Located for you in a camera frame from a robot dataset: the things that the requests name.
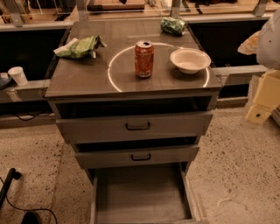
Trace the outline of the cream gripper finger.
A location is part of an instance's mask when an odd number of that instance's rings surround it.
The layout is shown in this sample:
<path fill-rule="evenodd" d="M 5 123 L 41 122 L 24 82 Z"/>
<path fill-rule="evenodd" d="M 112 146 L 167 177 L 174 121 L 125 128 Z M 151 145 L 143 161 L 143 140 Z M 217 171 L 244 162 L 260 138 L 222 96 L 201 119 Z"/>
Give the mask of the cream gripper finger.
<path fill-rule="evenodd" d="M 280 71 L 268 70 L 254 75 L 249 83 L 245 121 L 262 125 L 280 105 Z"/>

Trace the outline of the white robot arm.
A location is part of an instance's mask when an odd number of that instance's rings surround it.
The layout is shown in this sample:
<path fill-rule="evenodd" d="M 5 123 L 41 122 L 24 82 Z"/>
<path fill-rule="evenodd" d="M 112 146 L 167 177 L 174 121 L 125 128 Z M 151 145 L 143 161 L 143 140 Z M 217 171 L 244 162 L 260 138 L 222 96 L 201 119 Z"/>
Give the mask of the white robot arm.
<path fill-rule="evenodd" d="M 268 68 L 258 80 L 245 115 L 247 122 L 262 125 L 280 105 L 280 9 L 238 47 L 238 52 L 256 54 L 257 62 Z"/>

